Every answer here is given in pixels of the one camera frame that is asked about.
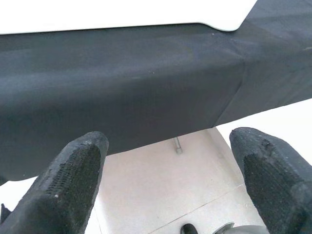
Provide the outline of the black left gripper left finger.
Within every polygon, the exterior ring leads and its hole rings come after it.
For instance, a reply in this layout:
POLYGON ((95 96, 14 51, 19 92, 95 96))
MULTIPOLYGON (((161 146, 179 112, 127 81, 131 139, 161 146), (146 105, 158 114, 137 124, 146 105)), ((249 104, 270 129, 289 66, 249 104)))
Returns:
POLYGON ((107 137, 89 132, 69 142, 31 185, 12 212, 1 216, 2 234, 83 234, 102 179, 107 137))

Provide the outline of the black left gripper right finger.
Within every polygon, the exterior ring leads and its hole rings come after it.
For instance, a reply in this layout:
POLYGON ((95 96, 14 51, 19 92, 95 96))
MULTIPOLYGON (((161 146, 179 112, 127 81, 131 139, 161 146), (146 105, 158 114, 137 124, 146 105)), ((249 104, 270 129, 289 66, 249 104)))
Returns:
POLYGON ((286 141, 249 127, 230 133, 249 197, 271 234, 312 232, 312 167, 286 141))

